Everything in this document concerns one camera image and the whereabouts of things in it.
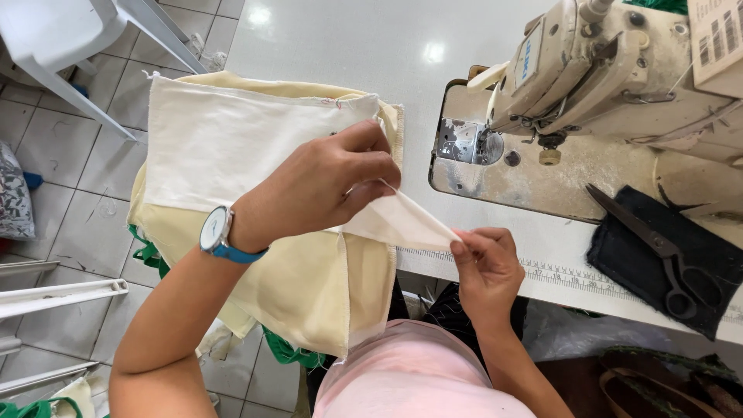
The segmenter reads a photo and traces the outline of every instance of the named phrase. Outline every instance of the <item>wristwatch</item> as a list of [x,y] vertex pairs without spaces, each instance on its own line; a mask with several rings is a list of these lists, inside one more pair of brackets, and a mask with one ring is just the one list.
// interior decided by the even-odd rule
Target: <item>wristwatch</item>
[[268,252],[268,248],[257,253],[248,254],[237,248],[230,247],[227,236],[230,235],[235,212],[227,206],[219,206],[207,217],[204,226],[201,227],[201,235],[198,244],[201,250],[217,257],[223,257],[235,263],[249,264],[260,260]]

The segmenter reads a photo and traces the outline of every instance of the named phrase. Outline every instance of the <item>white plastic chair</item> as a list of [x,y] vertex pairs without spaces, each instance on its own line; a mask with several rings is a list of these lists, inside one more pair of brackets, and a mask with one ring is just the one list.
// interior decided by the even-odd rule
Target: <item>white plastic chair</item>
[[0,0],[0,36],[15,64],[103,126],[134,136],[56,73],[76,64],[93,75],[89,57],[113,43],[131,22],[196,74],[208,71],[183,44],[189,37],[155,0]]

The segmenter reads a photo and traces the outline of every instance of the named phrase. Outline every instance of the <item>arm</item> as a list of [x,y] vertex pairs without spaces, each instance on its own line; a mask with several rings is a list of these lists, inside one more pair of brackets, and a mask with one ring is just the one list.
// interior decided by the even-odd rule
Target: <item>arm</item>
[[[346,223],[394,194],[400,171],[380,127],[357,123],[297,148],[232,206],[228,241],[249,253]],[[215,417],[194,350],[249,265],[189,251],[144,301],[121,340],[109,381],[111,416]]]
[[573,418],[568,406],[536,365],[510,325],[524,269],[508,229],[455,231],[452,242],[459,270],[459,300],[470,317],[493,389],[523,402],[538,418]]

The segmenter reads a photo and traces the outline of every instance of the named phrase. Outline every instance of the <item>pink shirt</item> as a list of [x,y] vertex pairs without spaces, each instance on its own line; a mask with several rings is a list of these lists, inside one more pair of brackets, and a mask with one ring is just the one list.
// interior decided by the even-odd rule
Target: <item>pink shirt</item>
[[534,418],[494,390],[475,353],[446,330],[420,321],[387,323],[373,341],[334,364],[320,385],[314,417]]

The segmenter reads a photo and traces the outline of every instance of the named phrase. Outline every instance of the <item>hand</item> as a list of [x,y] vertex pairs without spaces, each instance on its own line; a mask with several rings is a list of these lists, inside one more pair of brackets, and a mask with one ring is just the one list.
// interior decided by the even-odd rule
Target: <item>hand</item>
[[524,268],[508,229],[454,230],[462,242],[451,243],[459,270],[459,301],[478,336],[511,330],[510,310]]
[[348,222],[369,202],[400,187],[400,169],[378,123],[364,120],[300,145],[261,184],[232,206],[228,241],[257,252],[283,237]]

